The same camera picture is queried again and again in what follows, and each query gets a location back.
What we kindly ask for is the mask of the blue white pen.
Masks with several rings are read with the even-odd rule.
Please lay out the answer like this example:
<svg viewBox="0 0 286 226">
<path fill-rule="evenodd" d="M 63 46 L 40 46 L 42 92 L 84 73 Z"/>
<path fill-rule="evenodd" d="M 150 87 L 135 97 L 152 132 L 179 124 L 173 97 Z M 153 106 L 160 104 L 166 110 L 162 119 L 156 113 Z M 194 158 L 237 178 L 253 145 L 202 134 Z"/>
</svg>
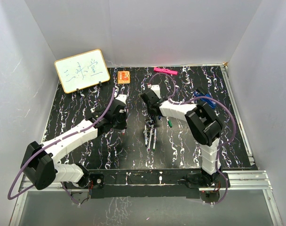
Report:
<svg viewBox="0 0 286 226">
<path fill-rule="evenodd" d="M 144 125 L 144 141 L 145 141 L 145 147 L 148 145 L 148 137 L 147 137 L 147 125 Z"/>
</svg>

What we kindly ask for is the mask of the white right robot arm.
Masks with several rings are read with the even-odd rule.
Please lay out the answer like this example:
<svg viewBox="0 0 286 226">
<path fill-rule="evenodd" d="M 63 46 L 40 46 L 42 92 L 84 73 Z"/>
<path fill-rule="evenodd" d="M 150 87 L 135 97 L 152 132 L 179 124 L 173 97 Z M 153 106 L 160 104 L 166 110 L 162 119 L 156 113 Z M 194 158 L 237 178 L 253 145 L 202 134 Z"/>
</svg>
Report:
<svg viewBox="0 0 286 226">
<path fill-rule="evenodd" d="M 198 173 L 188 173 L 182 181 L 188 187 L 212 187 L 219 181 L 221 163 L 218 157 L 221 121 L 209 104 L 172 104 L 167 98 L 159 98 L 159 92 L 149 89 L 141 94 L 152 116 L 176 118 L 186 122 L 194 139 L 200 144 L 202 166 Z"/>
</svg>

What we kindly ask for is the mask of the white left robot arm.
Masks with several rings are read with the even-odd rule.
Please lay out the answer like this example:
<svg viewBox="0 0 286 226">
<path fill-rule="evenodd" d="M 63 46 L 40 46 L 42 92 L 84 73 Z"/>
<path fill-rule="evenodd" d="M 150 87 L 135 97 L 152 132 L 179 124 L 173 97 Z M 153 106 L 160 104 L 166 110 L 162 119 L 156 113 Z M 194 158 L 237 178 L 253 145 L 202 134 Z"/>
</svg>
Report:
<svg viewBox="0 0 286 226">
<path fill-rule="evenodd" d="M 74 149 L 92 141 L 111 129 L 124 130 L 127 126 L 127 96 L 120 94 L 103 113 L 93 113 L 77 126 L 56 138 L 38 144 L 30 143 L 21 164 L 23 173 L 37 190 L 54 182 L 71 182 L 84 188 L 90 181 L 89 171 L 80 164 L 61 164 L 60 160 Z"/>
</svg>

